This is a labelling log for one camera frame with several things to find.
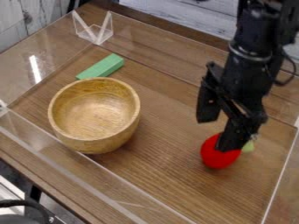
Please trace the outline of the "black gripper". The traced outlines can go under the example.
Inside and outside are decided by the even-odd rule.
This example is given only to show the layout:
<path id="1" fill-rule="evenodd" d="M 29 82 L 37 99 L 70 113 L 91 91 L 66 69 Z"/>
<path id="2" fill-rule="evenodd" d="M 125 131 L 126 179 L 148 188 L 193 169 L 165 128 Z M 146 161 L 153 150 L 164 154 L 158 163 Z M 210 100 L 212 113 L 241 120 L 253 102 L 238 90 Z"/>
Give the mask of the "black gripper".
<path id="1" fill-rule="evenodd" d="M 257 123 L 266 120 L 262 98 L 276 83 L 282 59 L 281 47 L 258 52 L 229 43 L 225 65 L 206 64 L 197 95 L 196 120 L 197 123 L 214 122 L 220 111 L 226 114 L 228 121 L 216 142 L 217 151 L 240 151 L 257 133 Z"/>

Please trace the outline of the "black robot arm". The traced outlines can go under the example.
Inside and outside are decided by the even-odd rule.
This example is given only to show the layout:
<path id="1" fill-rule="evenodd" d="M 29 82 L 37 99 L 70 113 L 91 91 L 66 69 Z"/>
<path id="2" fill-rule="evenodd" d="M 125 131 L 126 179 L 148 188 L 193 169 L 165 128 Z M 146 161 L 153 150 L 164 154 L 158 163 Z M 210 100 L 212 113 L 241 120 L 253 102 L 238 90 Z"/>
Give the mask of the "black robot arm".
<path id="1" fill-rule="evenodd" d="M 299 33 L 299 0 L 238 0 L 236 32 L 228 42 L 225 64 L 206 64 L 197 97 L 198 123 L 228 117 L 213 149 L 236 151 L 266 122 L 262 99 L 273 86 L 293 79 L 278 79 L 281 65 L 290 59 L 285 46 Z"/>

